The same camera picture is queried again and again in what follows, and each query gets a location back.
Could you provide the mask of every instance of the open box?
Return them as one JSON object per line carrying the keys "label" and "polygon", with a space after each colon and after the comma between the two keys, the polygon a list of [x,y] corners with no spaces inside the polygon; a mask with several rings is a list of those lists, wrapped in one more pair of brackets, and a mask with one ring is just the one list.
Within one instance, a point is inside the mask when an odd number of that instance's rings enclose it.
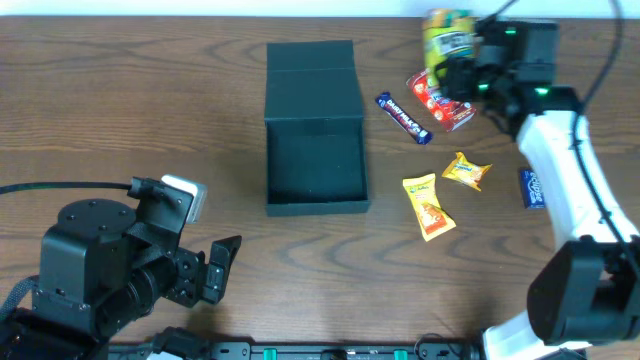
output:
{"label": "open box", "polygon": [[351,41],[267,45],[267,214],[369,208]]}

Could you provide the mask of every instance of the wooden surface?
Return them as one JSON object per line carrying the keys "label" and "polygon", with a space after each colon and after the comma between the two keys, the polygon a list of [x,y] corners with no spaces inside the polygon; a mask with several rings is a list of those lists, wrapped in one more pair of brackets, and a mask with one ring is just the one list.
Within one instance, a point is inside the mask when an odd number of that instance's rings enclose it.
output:
{"label": "wooden surface", "polygon": [[[582,93],[604,61],[609,21],[562,21],[558,82]],[[589,110],[596,152],[629,218],[640,224],[640,23]],[[353,39],[365,104],[372,205],[367,214],[265,215],[265,43]],[[117,340],[166,326],[256,341],[413,342],[462,337],[525,307],[550,259],[545,211],[523,209],[527,164],[481,116],[445,133],[405,86],[422,64],[418,19],[0,18],[0,184],[127,182],[179,174],[209,186],[181,245],[209,250],[241,234],[224,301],[188,310],[160,300]],[[374,103],[383,90],[435,140],[412,143]],[[464,151],[493,164],[481,187],[438,177],[458,227],[425,243],[401,181],[439,174]],[[3,196],[0,292],[37,273],[40,240],[67,203],[135,202],[122,192],[32,191]],[[637,359],[640,344],[592,351]]]}

